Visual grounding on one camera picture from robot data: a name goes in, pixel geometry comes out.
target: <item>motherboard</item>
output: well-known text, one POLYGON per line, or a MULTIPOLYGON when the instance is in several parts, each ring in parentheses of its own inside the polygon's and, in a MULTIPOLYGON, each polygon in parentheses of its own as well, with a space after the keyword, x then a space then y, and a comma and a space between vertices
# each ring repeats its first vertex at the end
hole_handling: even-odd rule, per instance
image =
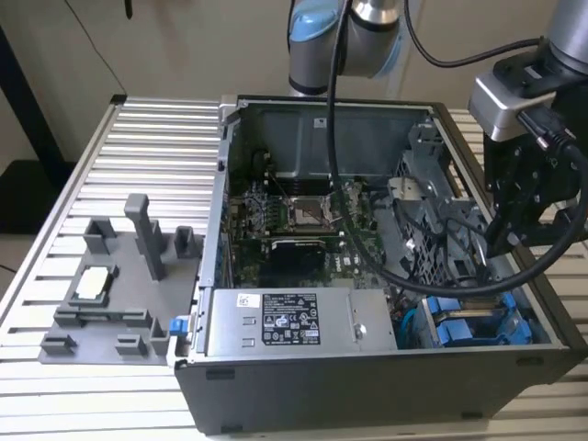
MULTIPOLYGON (((335 193, 296 194, 296 187, 328 189, 328 182, 292 184, 268 176, 231 199, 234 286, 385 288, 346 236, 335 193)), ((364 185, 346 181, 345 203, 372 257, 384 265, 386 252, 364 185)))

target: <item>cable connector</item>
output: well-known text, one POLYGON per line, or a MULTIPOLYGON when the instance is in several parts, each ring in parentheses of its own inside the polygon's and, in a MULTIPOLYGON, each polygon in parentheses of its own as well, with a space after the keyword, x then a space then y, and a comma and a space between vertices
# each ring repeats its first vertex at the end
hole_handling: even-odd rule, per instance
POLYGON ((525 109, 519 113, 517 119, 545 152, 551 151, 550 153, 557 155, 576 139, 560 115, 545 105, 525 109))

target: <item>gray plastic post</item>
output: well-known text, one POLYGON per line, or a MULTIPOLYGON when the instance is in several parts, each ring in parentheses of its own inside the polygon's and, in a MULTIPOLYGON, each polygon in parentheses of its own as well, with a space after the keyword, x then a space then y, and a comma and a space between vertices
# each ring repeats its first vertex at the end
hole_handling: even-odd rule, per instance
POLYGON ((198 256, 198 247, 192 227, 179 226, 175 229, 174 248, 178 259, 192 259, 198 256))
POLYGON ((109 218, 92 218, 85 228, 84 240, 90 254, 109 254, 106 239, 117 237, 109 218))
POLYGON ((52 356, 69 356, 74 352, 76 343, 69 334, 58 336, 45 335, 40 347, 52 356))
POLYGON ((119 334, 115 348, 120 356, 146 356, 147 345, 139 334, 119 334))
POLYGON ((125 204, 125 216, 135 225, 139 248, 143 250, 151 278, 161 280, 165 277, 165 268, 160 256, 161 240, 153 234, 147 207, 149 207, 147 195, 131 194, 125 204))
POLYGON ((164 332, 157 319, 153 319, 153 324, 149 333, 149 341, 155 354, 158 356, 164 356, 167 354, 169 333, 164 332))

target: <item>gray 3d-printed holder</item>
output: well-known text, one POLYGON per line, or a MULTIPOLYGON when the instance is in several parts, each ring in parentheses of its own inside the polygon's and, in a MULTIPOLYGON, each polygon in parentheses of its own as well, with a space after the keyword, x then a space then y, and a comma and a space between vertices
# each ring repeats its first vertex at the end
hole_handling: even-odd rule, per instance
POLYGON ((189 314, 202 237, 190 227, 162 234, 148 205, 145 195, 127 199, 125 214, 137 234, 115 233, 106 218, 90 221, 87 250, 41 343, 41 363, 166 364, 167 326, 189 314), (103 290, 95 299, 80 298, 82 274, 94 266, 107 268, 103 290))

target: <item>sticker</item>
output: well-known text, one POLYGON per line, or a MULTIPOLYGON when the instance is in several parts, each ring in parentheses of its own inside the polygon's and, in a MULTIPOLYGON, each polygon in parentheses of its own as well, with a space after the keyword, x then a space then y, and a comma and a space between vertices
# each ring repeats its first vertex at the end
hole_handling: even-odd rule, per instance
POLYGON ((314 128, 315 129, 326 129, 327 127, 327 118, 315 118, 314 119, 314 128))
POLYGON ((237 296, 237 308, 259 308, 259 294, 239 293, 237 296))
POLYGON ((84 270, 77 284, 75 293, 79 299, 95 300, 107 283, 108 268, 105 266, 91 266, 84 270))
POLYGON ((265 345, 321 343, 319 309, 314 293, 264 294, 262 314, 265 345))

